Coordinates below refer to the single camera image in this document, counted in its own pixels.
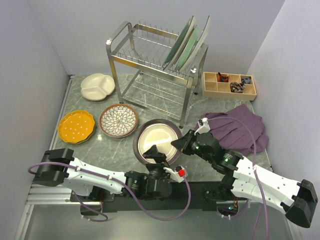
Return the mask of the dark brown rimmed plate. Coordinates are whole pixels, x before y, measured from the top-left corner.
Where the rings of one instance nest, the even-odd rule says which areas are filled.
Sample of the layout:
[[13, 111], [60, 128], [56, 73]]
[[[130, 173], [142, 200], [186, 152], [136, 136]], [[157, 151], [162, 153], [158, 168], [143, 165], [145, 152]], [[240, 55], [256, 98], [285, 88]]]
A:
[[166, 155], [166, 161], [172, 165], [181, 153], [171, 145], [171, 142], [181, 137], [180, 129], [173, 122], [166, 119], [150, 120], [143, 124], [134, 134], [134, 155], [142, 165], [154, 164], [155, 160], [143, 157], [143, 153], [155, 145], [160, 153]]

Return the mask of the floral patterned plate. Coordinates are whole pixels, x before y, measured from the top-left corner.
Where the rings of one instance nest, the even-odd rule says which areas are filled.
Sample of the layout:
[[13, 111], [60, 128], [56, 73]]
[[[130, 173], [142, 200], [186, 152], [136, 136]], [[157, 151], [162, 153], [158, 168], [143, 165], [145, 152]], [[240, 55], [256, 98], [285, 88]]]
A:
[[102, 118], [102, 131], [109, 137], [121, 138], [129, 135], [137, 126], [137, 118]]
[[138, 114], [129, 105], [117, 103], [107, 107], [99, 117], [99, 127], [109, 137], [123, 138], [138, 125]]

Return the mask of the orange dotted scalloped plate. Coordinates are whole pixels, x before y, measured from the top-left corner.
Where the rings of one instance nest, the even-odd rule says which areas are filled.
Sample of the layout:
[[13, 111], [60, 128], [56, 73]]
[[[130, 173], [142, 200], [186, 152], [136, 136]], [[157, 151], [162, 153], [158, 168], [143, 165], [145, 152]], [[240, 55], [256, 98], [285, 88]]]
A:
[[75, 110], [67, 113], [59, 122], [57, 133], [63, 142], [77, 143], [86, 139], [96, 128], [91, 113]]

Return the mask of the cream divided plate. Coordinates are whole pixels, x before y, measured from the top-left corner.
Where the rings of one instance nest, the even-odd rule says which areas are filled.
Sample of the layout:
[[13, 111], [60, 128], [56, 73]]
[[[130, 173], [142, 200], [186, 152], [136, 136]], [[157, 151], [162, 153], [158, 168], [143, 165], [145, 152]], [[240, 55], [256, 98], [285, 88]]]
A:
[[89, 101], [102, 101], [115, 90], [115, 81], [110, 75], [94, 73], [80, 84], [81, 95]]

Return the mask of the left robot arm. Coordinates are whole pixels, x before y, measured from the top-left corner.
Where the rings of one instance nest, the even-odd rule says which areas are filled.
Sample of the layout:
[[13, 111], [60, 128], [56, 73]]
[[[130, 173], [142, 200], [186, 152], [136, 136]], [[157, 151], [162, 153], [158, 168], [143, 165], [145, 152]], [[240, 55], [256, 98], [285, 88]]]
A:
[[56, 187], [62, 185], [73, 190], [88, 201], [96, 200], [100, 189], [115, 195], [135, 196], [137, 199], [163, 199], [171, 195], [171, 181], [180, 181], [176, 170], [164, 160], [164, 154], [152, 147], [147, 155], [156, 158], [156, 163], [146, 164], [148, 173], [137, 171], [112, 171], [87, 164], [73, 156], [69, 148], [47, 150], [37, 169], [28, 172], [34, 175], [33, 184]]

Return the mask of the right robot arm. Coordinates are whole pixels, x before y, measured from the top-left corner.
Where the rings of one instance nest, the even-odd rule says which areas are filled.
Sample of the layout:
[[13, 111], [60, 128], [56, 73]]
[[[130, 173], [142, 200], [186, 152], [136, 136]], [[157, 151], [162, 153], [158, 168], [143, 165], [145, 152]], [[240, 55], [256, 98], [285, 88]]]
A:
[[266, 204], [297, 226], [310, 228], [318, 204], [312, 182], [292, 180], [255, 165], [240, 153], [222, 148], [210, 132], [190, 130], [171, 145], [185, 155], [197, 155], [225, 176], [227, 182], [219, 187], [222, 198], [235, 196]]

